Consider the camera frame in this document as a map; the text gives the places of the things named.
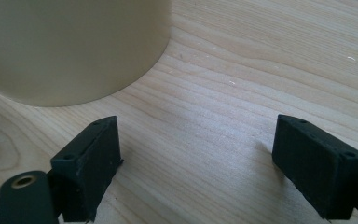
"cylindrical object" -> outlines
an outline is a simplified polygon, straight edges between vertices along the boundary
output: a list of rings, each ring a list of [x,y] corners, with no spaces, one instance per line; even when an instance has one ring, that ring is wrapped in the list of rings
hole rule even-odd
[[[75,105],[130,85],[169,40],[169,0],[0,0],[0,93]]]

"hole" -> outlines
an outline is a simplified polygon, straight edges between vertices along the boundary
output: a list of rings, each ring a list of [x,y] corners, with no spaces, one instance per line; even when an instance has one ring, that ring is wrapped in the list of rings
hole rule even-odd
[[[27,186],[30,186],[36,181],[36,176],[34,175],[25,175],[17,178],[13,183],[11,184],[11,187],[13,189],[22,189]]]
[[[68,154],[68,155],[63,156],[63,159],[69,161],[69,160],[72,160],[74,157],[75,157],[74,155]]]
[[[349,157],[355,157],[356,156],[353,152],[345,152],[345,155],[349,156]]]

